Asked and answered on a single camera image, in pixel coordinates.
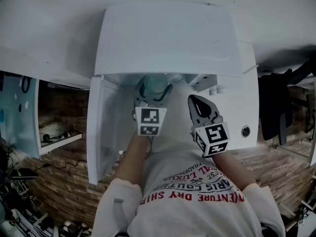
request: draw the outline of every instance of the wooden floor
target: wooden floor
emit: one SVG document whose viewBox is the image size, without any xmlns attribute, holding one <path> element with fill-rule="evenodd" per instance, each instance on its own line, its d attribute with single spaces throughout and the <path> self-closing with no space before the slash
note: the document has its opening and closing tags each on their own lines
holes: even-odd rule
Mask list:
<svg viewBox="0 0 316 237">
<path fill-rule="evenodd" d="M 44 163 L 63 167 L 67 162 L 76 164 L 86 160 L 86 117 L 88 92 L 72 90 L 40 90 L 39 116 L 50 117 L 49 120 L 63 122 L 70 132 L 81 132 L 82 139 L 58 148 L 41 159 L 28 158 L 21 164 L 23 167 L 36 169 Z M 288 129 L 289 148 L 295 148 L 307 154 L 310 148 L 299 144 L 305 126 L 304 108 L 295 107 L 294 124 Z M 269 185 L 277 203 L 282 202 L 293 211 L 298 209 L 300 201 L 305 198 L 312 185 L 315 168 L 292 158 L 271 145 L 276 140 L 264 142 L 258 135 L 258 146 L 246 150 L 235 150 L 232 153 L 255 176 L 260 186 Z M 85 222 L 92 226 L 98 201 L 106 190 L 108 181 L 101 181 L 98 186 L 89 184 L 86 162 L 79 162 L 77 167 L 67 165 L 58 170 L 53 166 L 38 170 L 39 178 L 27 184 L 38 200 L 39 206 L 47 211 L 57 222 L 65 220 Z"/>
</svg>

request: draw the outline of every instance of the white t-shirt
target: white t-shirt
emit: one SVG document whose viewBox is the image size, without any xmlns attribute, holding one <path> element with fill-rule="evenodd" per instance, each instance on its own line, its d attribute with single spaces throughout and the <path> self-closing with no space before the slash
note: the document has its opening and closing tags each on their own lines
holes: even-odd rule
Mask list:
<svg viewBox="0 0 316 237">
<path fill-rule="evenodd" d="M 153 154 L 143 192 L 115 179 L 100 200 L 92 237 L 262 236 L 262 225 L 285 236 L 269 187 L 240 191 L 211 160 L 193 152 Z"/>
</svg>

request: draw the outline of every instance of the cable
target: cable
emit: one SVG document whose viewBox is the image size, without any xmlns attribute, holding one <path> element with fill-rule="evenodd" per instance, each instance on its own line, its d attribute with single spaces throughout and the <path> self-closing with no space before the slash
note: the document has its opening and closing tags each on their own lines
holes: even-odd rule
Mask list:
<svg viewBox="0 0 316 237">
<path fill-rule="evenodd" d="M 5 158 L 6 158 L 6 164 L 5 165 L 2 164 L 1 168 L 0 168 L 0 170 L 4 174 L 4 176 L 0 179 L 0 181 L 2 181 L 5 177 L 9 178 L 11 172 L 14 169 L 15 165 L 14 165 L 12 157 L 10 156 L 10 153 L 12 153 L 12 152 L 13 152 L 13 148 L 12 147 L 8 147 L 7 151 L 6 151 L 6 150 L 4 150 L 3 145 L 0 144 L 0 154 L 4 155 L 4 159 L 3 160 L 5 160 Z"/>
<path fill-rule="evenodd" d="M 60 170 L 60 169 L 66 168 L 68 164 L 72 165 L 73 167 L 77 167 L 78 164 L 79 164 L 79 162 L 81 162 L 81 161 L 82 161 L 82 162 L 87 162 L 86 160 L 78 160 L 75 165 L 73 165 L 71 162 L 67 162 L 67 163 L 65 164 L 65 166 L 64 166 L 64 167 L 61 167 L 61 168 L 58 168 L 58 167 L 56 167 L 55 165 L 50 164 L 50 163 L 45 163 L 45 164 L 42 165 L 42 167 L 39 167 L 39 168 L 33 170 L 33 172 L 36 172 L 36 171 L 40 170 L 41 168 L 48 168 L 48 167 L 51 167 L 51 166 L 53 166 L 54 168 Z"/>
</svg>

